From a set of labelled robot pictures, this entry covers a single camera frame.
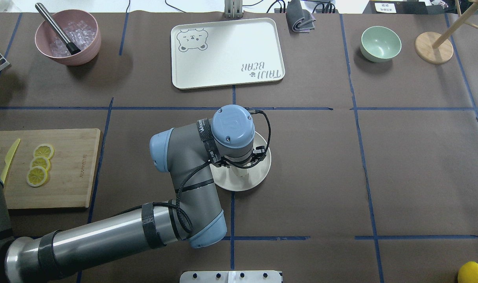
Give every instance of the metal muddler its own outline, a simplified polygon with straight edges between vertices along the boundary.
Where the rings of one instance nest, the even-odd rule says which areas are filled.
[[[49,14],[49,11],[47,11],[47,8],[43,6],[42,3],[36,3],[35,8],[38,10],[40,15],[49,23],[49,25],[52,27],[52,29],[56,32],[57,36],[61,38],[61,40],[64,42],[66,45],[66,48],[70,51],[71,55],[77,54],[80,52],[80,49],[75,45],[70,38],[67,36],[67,34],[61,29],[61,27],[56,23],[54,18]]]

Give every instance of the yellow knife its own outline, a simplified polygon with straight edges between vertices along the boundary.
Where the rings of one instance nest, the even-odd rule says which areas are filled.
[[[10,147],[9,152],[7,152],[7,155],[5,155],[5,168],[3,168],[2,175],[0,175],[0,179],[2,180],[3,184],[5,184],[5,179],[7,177],[7,173],[10,168],[10,163],[12,163],[12,159],[14,157],[14,154],[16,153],[16,149],[18,147],[18,144],[20,143],[20,138],[18,138]]]

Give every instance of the metal cylinder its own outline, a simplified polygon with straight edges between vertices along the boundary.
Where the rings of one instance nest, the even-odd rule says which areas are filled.
[[[55,31],[57,36],[59,36],[59,38],[61,38],[61,40],[64,42],[65,45],[71,42],[70,38],[68,38],[66,33],[63,31],[63,29],[61,29],[61,27],[54,20],[54,18],[52,18],[49,11],[47,11],[47,8],[45,8],[45,6],[43,6],[43,4],[36,3],[35,8],[36,8],[36,10],[38,10],[40,15],[42,15],[42,17],[45,19],[45,21],[47,21],[47,23],[49,23],[50,27],[52,27],[52,29]]]
[[[167,242],[176,238],[167,208],[154,208],[157,232]],[[18,238],[10,246],[6,270],[11,283],[45,281],[39,264],[40,239]],[[52,242],[55,262],[67,275],[150,249],[137,209],[98,222],[59,232]]]

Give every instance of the lemon slice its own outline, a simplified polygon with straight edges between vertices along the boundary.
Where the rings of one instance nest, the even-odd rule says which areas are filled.
[[[42,143],[36,147],[35,151],[33,152],[33,157],[37,156],[45,156],[46,158],[51,159],[52,156],[54,156],[54,147],[48,143]]]
[[[478,263],[465,263],[458,272],[458,283],[478,283]]]
[[[29,169],[26,175],[28,185],[32,187],[39,187],[43,185],[48,179],[47,170],[41,166],[35,166]]]
[[[29,164],[29,168],[33,168],[35,166],[41,166],[45,170],[49,171],[50,170],[50,160],[46,158],[45,156],[36,156],[31,160],[31,163]]]

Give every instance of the table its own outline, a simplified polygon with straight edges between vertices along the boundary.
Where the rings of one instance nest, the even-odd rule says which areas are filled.
[[[12,65],[0,75],[0,130],[102,131],[90,208],[10,211],[17,236],[174,198],[169,174],[151,161],[150,137],[226,104],[266,111],[273,163],[257,188],[218,190],[228,226],[221,242],[174,243],[62,282],[177,282],[186,270],[275,269],[285,282],[442,283],[478,262],[477,30],[458,30],[454,57],[435,66],[417,56],[414,40],[442,33],[450,16],[316,15],[316,30],[293,34],[284,15],[246,13],[277,23],[284,79],[181,91],[171,84],[169,31],[222,13],[94,16],[99,55],[66,67],[36,50],[38,14],[0,14],[0,51]],[[371,25],[401,38],[392,61],[360,54]],[[262,118],[255,125],[266,136]]]

